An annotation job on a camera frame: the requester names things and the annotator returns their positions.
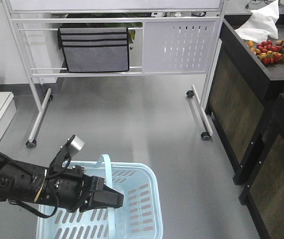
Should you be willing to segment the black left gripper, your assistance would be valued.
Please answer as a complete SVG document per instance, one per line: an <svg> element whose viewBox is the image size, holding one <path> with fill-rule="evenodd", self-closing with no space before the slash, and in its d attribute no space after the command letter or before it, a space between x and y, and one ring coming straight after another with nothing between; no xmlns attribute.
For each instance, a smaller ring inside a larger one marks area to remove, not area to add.
<svg viewBox="0 0 284 239"><path fill-rule="evenodd" d="M104 178L83 174L81 178L60 176L45 180L44 188L35 203L58 206L68 212L123 206L124 195L105 186Z"/></svg>

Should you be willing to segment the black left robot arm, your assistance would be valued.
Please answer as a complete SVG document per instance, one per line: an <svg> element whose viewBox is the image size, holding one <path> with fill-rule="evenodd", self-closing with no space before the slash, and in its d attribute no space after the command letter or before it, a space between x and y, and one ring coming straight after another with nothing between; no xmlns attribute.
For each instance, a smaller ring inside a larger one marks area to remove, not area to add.
<svg viewBox="0 0 284 239"><path fill-rule="evenodd" d="M59 208L70 213L120 208L124 195L106 186L103 177L69 167L71 156L59 152L49 167L13 160L0 152L0 202L20 206L47 219Z"/></svg>

